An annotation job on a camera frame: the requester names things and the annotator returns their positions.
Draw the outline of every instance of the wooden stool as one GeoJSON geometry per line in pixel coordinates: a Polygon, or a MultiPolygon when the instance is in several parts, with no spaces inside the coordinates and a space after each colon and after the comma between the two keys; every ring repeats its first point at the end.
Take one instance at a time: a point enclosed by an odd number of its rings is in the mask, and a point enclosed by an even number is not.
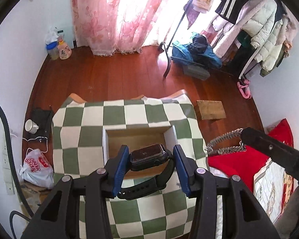
{"type": "Polygon", "coordinates": [[[197,101],[194,109],[198,120],[220,120],[226,118],[224,107],[220,101],[197,101]]]}

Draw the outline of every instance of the open box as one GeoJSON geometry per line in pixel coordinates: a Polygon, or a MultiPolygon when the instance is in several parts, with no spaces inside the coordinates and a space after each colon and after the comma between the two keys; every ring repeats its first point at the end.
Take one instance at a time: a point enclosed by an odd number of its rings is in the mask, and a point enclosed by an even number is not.
{"type": "MultiPolygon", "coordinates": [[[[153,144],[162,144],[166,149],[173,152],[176,143],[177,139],[174,126],[129,129],[106,129],[103,127],[104,165],[108,159],[117,156],[121,145],[127,145],[129,152],[132,152],[153,144]]],[[[124,179],[143,178],[160,174],[165,169],[166,164],[138,172],[128,171],[124,179]]]]}

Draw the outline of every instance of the watch screen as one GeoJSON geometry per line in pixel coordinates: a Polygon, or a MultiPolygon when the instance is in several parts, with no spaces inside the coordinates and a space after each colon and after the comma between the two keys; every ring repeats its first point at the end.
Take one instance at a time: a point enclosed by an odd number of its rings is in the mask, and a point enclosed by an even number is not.
{"type": "Polygon", "coordinates": [[[161,144],[151,145],[131,152],[131,162],[136,163],[146,159],[157,158],[164,155],[165,149],[161,144]]]}

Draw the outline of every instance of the white wall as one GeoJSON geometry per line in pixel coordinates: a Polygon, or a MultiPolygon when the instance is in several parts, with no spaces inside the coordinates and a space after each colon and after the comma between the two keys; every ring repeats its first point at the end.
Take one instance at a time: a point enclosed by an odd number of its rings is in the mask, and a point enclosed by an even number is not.
{"type": "MultiPolygon", "coordinates": [[[[0,25],[0,106],[10,128],[16,169],[21,165],[21,143],[25,113],[37,74],[47,55],[45,35],[50,26],[71,25],[70,0],[20,0],[0,25]]],[[[11,234],[9,214],[21,211],[17,195],[6,193],[2,174],[2,126],[0,125],[0,222],[11,234]]],[[[25,223],[15,217],[21,235],[25,223]]]]}
{"type": "Polygon", "coordinates": [[[259,68],[250,77],[251,94],[264,127],[286,118],[299,150],[299,32],[292,42],[290,56],[266,77],[259,68]]]}

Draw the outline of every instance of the spring coil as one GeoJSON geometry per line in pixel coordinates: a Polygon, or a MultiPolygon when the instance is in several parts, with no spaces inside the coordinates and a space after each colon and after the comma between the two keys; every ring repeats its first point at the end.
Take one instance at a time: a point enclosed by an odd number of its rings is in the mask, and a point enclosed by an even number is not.
{"type": "Polygon", "coordinates": [[[240,134],[243,131],[243,128],[238,128],[236,130],[230,131],[226,134],[223,134],[221,136],[218,136],[211,140],[207,145],[206,145],[206,150],[207,150],[207,155],[208,156],[214,156],[214,155],[226,155],[226,154],[231,154],[234,152],[244,152],[246,151],[246,146],[240,141],[239,146],[232,146],[232,147],[224,147],[224,148],[219,148],[219,149],[213,149],[213,147],[221,143],[225,140],[232,139],[234,137],[239,137],[240,134]]]}

